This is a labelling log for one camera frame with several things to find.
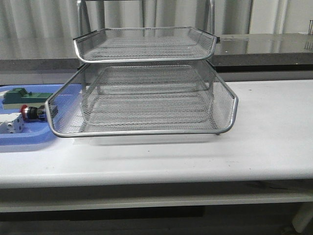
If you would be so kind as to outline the silver mesh tray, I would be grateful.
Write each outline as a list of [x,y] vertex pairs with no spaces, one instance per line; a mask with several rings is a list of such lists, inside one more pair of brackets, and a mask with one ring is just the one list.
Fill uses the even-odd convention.
[[58,137],[221,134],[238,97],[205,60],[83,65],[46,102]]
[[104,28],[73,40],[84,63],[205,60],[218,38],[189,26]]

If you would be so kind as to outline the red emergency stop button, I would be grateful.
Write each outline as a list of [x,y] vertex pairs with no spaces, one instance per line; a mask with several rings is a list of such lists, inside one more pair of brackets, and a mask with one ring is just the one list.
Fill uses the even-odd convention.
[[47,108],[42,105],[40,107],[22,105],[20,108],[22,118],[26,121],[44,121],[47,122]]

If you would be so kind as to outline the dark counter behind table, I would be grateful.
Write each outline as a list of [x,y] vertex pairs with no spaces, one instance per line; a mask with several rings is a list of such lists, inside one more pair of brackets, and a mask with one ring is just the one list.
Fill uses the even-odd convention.
[[[311,71],[313,37],[299,33],[221,35],[209,62],[219,72]],[[79,64],[71,38],[0,41],[1,71],[74,70]]]

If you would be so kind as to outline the green terminal block component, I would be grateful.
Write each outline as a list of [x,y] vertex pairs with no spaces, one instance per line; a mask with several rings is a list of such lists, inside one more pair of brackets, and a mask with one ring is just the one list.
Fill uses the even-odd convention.
[[52,93],[28,92],[25,88],[14,88],[3,96],[3,109],[20,109],[23,105],[39,108]]

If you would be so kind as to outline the white circuit breaker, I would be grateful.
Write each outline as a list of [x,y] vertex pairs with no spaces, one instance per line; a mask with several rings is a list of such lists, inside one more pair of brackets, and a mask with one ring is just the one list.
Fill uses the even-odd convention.
[[23,129],[24,129],[24,119],[21,113],[0,115],[1,134],[21,133]]

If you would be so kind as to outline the white table leg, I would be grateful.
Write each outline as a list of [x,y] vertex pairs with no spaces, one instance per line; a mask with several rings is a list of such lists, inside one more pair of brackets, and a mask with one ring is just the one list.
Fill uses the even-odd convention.
[[302,233],[313,219],[313,203],[303,203],[293,217],[291,224],[297,233]]

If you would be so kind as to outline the silver metal rack frame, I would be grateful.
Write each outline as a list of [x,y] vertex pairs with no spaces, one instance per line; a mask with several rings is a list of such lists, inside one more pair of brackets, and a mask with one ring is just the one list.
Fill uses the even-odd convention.
[[[84,36],[88,33],[93,32],[91,30],[89,22],[89,13],[87,10],[87,3],[84,0],[79,0],[77,2],[77,11],[78,11],[78,32],[79,37]],[[204,27],[201,29],[205,32],[214,35],[215,32],[215,2],[213,0],[208,0],[205,3],[204,9]]]

